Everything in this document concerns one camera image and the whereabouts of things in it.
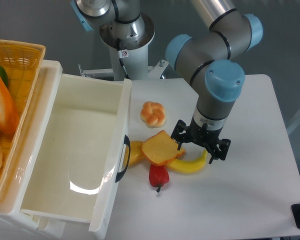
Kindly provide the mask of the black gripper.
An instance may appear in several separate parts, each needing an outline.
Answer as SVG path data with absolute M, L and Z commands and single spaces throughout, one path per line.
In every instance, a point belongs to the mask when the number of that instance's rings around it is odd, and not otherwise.
M 177 143 L 178 150 L 181 149 L 183 143 L 194 143 L 207 150 L 210 149 L 211 157 L 208 163 L 212 164 L 214 160 L 224 161 L 231 145 L 230 139 L 219 138 L 223 127 L 222 125 L 217 129 L 209 129 L 207 123 L 199 126 L 194 117 L 191 119 L 190 125 L 187 126 L 183 120 L 179 119 L 170 137 Z

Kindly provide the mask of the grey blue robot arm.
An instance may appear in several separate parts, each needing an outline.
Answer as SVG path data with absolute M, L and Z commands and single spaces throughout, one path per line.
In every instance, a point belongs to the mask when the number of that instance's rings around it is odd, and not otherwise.
M 138 0 L 73 0 L 71 7 L 86 31 L 98 29 L 108 47 L 113 78 L 141 80 L 148 71 L 148 46 L 155 27 Z M 195 40 L 180 34 L 165 50 L 165 58 L 198 94 L 190 125 L 179 120 L 171 134 L 178 145 L 205 148 L 211 160 L 225 160 L 231 141 L 219 137 L 245 81 L 243 69 L 231 61 L 257 45 L 263 37 L 260 20 L 242 15 L 230 0 L 194 0 L 209 29 Z

